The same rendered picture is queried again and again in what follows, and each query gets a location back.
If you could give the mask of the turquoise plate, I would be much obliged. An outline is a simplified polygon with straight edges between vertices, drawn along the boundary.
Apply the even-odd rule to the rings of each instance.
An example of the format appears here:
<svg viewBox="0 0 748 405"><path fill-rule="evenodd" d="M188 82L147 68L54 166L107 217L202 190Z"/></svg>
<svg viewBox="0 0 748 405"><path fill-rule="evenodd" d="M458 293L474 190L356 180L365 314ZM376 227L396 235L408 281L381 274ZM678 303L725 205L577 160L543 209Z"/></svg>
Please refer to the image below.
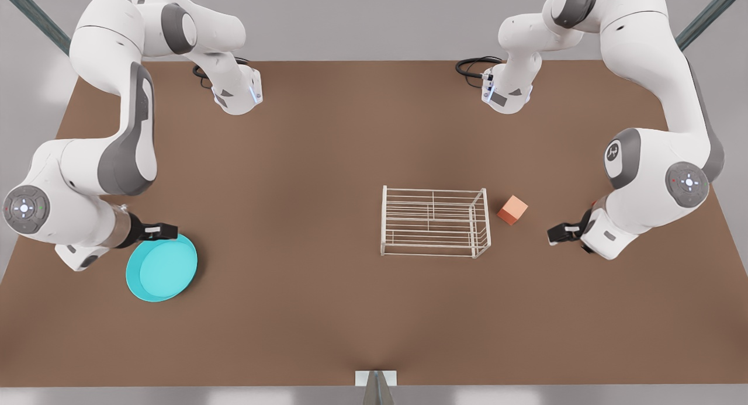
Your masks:
<svg viewBox="0 0 748 405"><path fill-rule="evenodd" d="M163 302L185 290L197 268L196 248L183 234L176 240L144 241L129 257L126 283L137 298Z"/></svg>

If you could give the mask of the orange cube button switch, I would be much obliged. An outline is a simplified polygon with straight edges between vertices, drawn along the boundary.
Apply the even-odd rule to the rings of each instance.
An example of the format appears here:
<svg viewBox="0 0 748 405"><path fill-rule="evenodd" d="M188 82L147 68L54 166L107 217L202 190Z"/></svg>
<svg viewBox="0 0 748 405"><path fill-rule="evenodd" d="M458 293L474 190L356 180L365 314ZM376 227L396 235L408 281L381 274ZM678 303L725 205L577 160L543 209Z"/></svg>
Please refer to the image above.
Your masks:
<svg viewBox="0 0 748 405"><path fill-rule="evenodd" d="M508 198L507 202L505 202L502 208L500 208L497 212L497 216L507 222L510 226L513 226L513 224L523 216L526 210L527 204L513 195Z"/></svg>

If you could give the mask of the silver frame post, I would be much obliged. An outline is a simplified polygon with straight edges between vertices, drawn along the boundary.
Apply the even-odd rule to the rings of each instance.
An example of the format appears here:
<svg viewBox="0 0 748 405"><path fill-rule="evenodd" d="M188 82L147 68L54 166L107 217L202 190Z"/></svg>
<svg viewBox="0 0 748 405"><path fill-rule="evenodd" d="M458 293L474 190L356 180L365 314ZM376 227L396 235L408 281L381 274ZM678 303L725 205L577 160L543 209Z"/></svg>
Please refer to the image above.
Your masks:
<svg viewBox="0 0 748 405"><path fill-rule="evenodd" d="M712 0L676 37L676 43L684 51L736 0Z"/></svg>
<svg viewBox="0 0 748 405"><path fill-rule="evenodd" d="M9 0L21 11L51 42L69 55L71 38L34 0Z"/></svg>
<svg viewBox="0 0 748 405"><path fill-rule="evenodd" d="M365 387L362 405L395 405L390 387L397 386L396 371L355 371L355 386Z"/></svg>

